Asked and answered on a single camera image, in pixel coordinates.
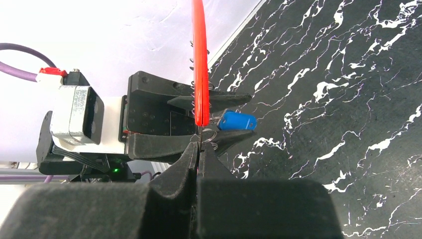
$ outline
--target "marble surface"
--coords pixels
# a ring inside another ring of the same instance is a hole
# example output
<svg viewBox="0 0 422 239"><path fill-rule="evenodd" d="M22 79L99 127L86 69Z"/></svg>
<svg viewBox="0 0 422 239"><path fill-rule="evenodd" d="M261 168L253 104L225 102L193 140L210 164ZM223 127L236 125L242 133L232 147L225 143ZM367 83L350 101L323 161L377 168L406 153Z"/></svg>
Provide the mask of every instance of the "marble surface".
<svg viewBox="0 0 422 239"><path fill-rule="evenodd" d="M322 183L346 238L420 238L421 23L421 0L267 1L211 68L258 118L221 160Z"/></svg>

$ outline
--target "purple wire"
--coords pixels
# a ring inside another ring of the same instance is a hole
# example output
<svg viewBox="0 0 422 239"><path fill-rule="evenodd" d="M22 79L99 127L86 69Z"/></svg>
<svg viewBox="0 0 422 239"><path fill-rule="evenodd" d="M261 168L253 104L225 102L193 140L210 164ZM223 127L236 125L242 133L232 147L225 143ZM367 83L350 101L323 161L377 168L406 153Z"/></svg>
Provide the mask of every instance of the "purple wire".
<svg viewBox="0 0 422 239"><path fill-rule="evenodd" d="M48 176L45 178L44 183L49 183L49 182L51 182L51 179L53 179L53 175L48 175Z"/></svg>
<svg viewBox="0 0 422 239"><path fill-rule="evenodd" d="M68 179L68 176L56 176L56 179ZM2 180L37 180L47 179L45 176L0 176L0 182Z"/></svg>
<svg viewBox="0 0 422 239"><path fill-rule="evenodd" d="M0 43L0 51L1 50L14 50L14 51L25 52L25 53L38 57L40 60L47 63L49 67L56 67L56 65L54 65L54 63L50 59L48 59L45 55L26 46L21 46L21 45L17 45L13 43ZM37 77L37 74L19 70L1 61L0 61L0 71L8 75L15 76L27 81L36 82L35 78Z"/></svg>
<svg viewBox="0 0 422 239"><path fill-rule="evenodd" d="M152 173L151 173L151 171L143 171L142 173L141 173L141 176L144 176L145 174L149 174L149 180L152 180Z"/></svg>

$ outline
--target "purple cable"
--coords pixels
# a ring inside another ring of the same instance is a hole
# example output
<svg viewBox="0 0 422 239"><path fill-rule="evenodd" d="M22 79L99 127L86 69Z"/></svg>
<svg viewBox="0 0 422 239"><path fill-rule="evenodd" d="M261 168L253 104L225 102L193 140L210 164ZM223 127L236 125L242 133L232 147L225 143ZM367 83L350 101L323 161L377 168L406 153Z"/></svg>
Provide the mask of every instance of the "purple cable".
<svg viewBox="0 0 422 239"><path fill-rule="evenodd" d="M56 67L56 65L54 65L54 63L50 59L48 59L46 56L44 56L40 52L38 52L34 49L31 49L29 47L26 47L26 46L21 46L21 45L17 45L17 44L13 44L13 43L0 43L0 51L1 50L14 50L14 51L25 52L25 53L28 53L28 54L31 54L33 56L38 57L40 60L47 63L47 65L49 67ZM37 74L30 73L30 72L23 71L23 70L19 70L17 68L14 68L12 66L9 66L9 65L1 62L1 61L0 61L0 71L6 73L8 75L15 76L15 77L27 80L27 81L36 82L35 78L37 77Z"/></svg>
<svg viewBox="0 0 422 239"><path fill-rule="evenodd" d="M68 176L56 176L55 179L68 179ZM47 179L45 176L0 176L0 182L2 180L37 180Z"/></svg>
<svg viewBox="0 0 422 239"><path fill-rule="evenodd" d="M152 173L151 173L151 171L143 171L141 173L141 176L144 176L145 174L149 174L149 180L151 181L152 180Z"/></svg>
<svg viewBox="0 0 422 239"><path fill-rule="evenodd" d="M51 179L53 179L53 175L48 175L48 176L45 178L44 183L49 183L49 182L51 182Z"/></svg>

